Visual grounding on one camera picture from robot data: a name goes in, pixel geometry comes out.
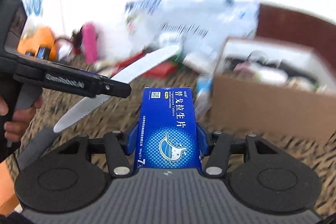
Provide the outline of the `person left hand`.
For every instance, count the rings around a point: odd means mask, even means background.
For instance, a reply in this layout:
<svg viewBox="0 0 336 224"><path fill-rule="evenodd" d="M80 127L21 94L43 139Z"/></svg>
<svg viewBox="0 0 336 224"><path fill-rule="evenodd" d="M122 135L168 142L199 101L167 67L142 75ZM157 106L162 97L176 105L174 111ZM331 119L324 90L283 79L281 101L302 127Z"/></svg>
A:
<svg viewBox="0 0 336 224"><path fill-rule="evenodd" d="M42 104L43 97L40 96L29 109L15 111L11 121L6 122L3 126L5 138L13 143L19 142Z"/></svg>

